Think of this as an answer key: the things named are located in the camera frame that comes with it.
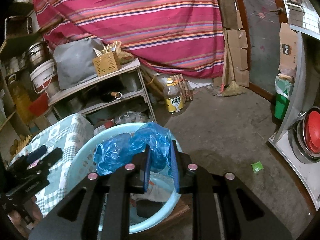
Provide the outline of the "person's left hand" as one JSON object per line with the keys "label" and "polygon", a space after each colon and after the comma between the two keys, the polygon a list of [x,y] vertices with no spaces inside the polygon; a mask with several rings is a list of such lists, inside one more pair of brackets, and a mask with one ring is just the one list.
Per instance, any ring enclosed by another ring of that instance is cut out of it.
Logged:
{"label": "person's left hand", "polygon": [[39,224],[43,219],[43,215],[39,206],[36,204],[36,196],[32,196],[18,210],[9,212],[8,217],[19,232],[26,232]]}

